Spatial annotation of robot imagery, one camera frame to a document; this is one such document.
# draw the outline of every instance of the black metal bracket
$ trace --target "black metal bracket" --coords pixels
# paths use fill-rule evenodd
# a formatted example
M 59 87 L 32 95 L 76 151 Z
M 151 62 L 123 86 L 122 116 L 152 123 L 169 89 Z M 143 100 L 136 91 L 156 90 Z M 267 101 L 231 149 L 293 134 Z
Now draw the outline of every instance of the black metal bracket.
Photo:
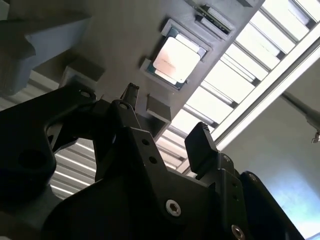
M 0 112 L 1 198 L 23 201 L 41 193 L 56 169 L 52 146 L 60 122 L 95 101 L 93 92 L 73 84 Z

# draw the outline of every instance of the screw hole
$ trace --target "screw hole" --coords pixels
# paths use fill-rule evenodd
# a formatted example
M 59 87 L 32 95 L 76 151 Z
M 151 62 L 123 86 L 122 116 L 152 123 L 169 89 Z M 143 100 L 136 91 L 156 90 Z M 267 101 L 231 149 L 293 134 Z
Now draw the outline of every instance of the screw hole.
M 128 109 L 128 108 L 129 108 L 126 104 L 124 104 L 124 103 L 122 103 L 122 102 L 119 103 L 119 106 L 120 106 L 121 108 L 123 108 L 123 109 Z
M 155 159 L 153 156 L 149 157 L 149 161 L 150 161 L 152 164 L 156 164 L 156 163 L 157 163 L 157 159 Z
M 81 93 L 82 96 L 84 96 L 86 98 L 90 98 L 91 97 L 90 93 L 88 93 L 86 91 L 81 91 L 80 93 Z
M 175 213 L 178 212 L 178 207 L 174 203 L 171 203 L 169 207 L 173 212 Z
M 43 167 L 46 162 L 46 156 L 38 150 L 25 150 L 18 158 L 18 163 L 26 169 L 39 169 Z
M 150 145 L 150 142 L 146 139 L 142 139 L 142 143 L 146 146 L 149 146 Z

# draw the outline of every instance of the white wall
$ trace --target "white wall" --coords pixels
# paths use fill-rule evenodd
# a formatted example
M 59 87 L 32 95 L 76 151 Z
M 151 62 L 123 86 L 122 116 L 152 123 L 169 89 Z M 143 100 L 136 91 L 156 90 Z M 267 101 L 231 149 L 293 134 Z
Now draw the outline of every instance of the white wall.
M 288 89 L 320 111 L 320 60 Z M 320 143 L 316 130 L 279 98 L 224 152 L 257 174 L 305 238 L 320 232 Z

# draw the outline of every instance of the bolt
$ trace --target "bolt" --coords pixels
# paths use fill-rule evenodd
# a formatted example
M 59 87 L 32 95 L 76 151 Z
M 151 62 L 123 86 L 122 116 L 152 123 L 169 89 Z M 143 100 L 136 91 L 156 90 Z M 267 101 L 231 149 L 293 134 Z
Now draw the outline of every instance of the bolt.
M 125 105 L 124 103 L 119 103 L 119 106 L 123 109 L 128 109 L 128 106 Z
M 223 155 L 223 158 L 229 163 L 231 159 L 227 155 Z
M 231 230 L 237 240 L 245 240 L 246 239 L 244 232 L 237 225 L 232 225 Z
M 181 208 L 179 204 L 174 200 L 168 200 L 165 203 L 166 211 L 173 217 L 179 217 L 181 215 Z
M 249 177 L 253 180 L 253 181 L 257 181 L 257 178 L 255 175 L 253 175 L 252 173 L 249 173 Z
M 91 97 L 90 93 L 88 93 L 86 91 L 81 91 L 80 93 L 81 93 L 82 96 L 84 96 L 86 98 L 90 98 Z

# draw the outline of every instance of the mounting hole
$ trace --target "mounting hole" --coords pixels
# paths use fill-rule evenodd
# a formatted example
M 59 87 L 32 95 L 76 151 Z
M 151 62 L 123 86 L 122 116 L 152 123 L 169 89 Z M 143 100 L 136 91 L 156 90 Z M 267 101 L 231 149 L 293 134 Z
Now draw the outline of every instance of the mounting hole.
M 39 169 L 43 167 L 46 162 L 46 156 L 38 150 L 25 150 L 18 158 L 18 163 L 26 169 Z
M 158 161 L 155 157 L 151 156 L 149 157 L 149 161 L 152 163 L 152 164 L 156 164 Z
M 128 109 L 128 108 L 129 108 L 126 104 L 124 104 L 124 103 L 122 103 L 122 102 L 119 103 L 119 106 L 120 106 L 121 108 L 123 108 L 123 109 Z
M 142 139 L 142 143 L 146 146 L 149 146 L 150 145 L 150 142 L 146 139 Z
M 244 232 L 237 225 L 232 225 L 231 230 L 237 240 L 245 240 L 246 239 Z
M 91 94 L 86 91 L 81 91 L 80 94 L 86 98 L 91 98 Z

